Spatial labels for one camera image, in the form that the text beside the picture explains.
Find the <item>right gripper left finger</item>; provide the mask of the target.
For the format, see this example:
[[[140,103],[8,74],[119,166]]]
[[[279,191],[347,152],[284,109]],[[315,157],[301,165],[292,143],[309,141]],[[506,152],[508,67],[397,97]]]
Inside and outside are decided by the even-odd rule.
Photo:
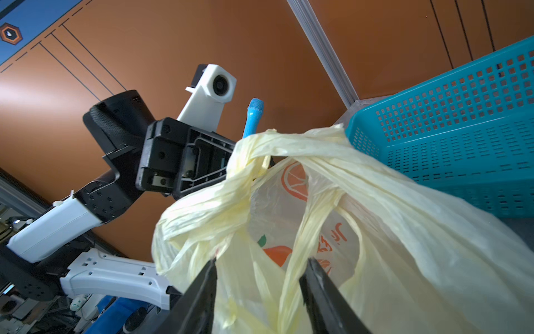
[[[216,259],[205,264],[156,333],[212,333],[217,290]]]

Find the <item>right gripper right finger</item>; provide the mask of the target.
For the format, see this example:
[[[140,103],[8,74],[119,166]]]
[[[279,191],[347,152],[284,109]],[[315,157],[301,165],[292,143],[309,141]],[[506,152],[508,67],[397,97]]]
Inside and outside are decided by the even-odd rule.
[[[313,333],[371,333],[353,312],[317,259],[311,257],[307,260],[299,283]]]

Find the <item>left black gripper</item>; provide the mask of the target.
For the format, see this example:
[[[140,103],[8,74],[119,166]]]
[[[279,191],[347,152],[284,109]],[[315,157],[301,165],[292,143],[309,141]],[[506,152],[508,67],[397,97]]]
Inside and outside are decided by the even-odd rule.
[[[235,147],[215,132],[156,120],[136,90],[94,105],[83,122],[111,168],[83,188],[86,200],[136,200],[146,191],[178,200],[223,181]]]

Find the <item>cream plastic bag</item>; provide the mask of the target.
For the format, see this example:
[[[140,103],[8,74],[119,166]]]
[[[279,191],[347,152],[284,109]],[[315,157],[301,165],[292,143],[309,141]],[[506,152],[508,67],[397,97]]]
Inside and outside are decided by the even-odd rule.
[[[240,140],[224,181],[161,215],[152,257],[180,291],[215,261],[216,333],[310,333],[311,257],[372,333],[533,332],[532,250],[357,151],[339,125]]]

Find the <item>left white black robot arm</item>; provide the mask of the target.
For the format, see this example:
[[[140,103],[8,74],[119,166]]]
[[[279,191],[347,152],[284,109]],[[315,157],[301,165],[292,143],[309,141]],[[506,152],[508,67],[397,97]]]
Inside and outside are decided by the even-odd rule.
[[[156,120],[135,90],[94,105],[83,122],[109,170],[54,204],[1,247],[1,272],[29,299],[101,294],[163,310],[176,289],[149,262],[105,254],[83,236],[144,193],[181,199],[225,179],[234,142],[216,133],[229,93],[194,89],[178,119]]]

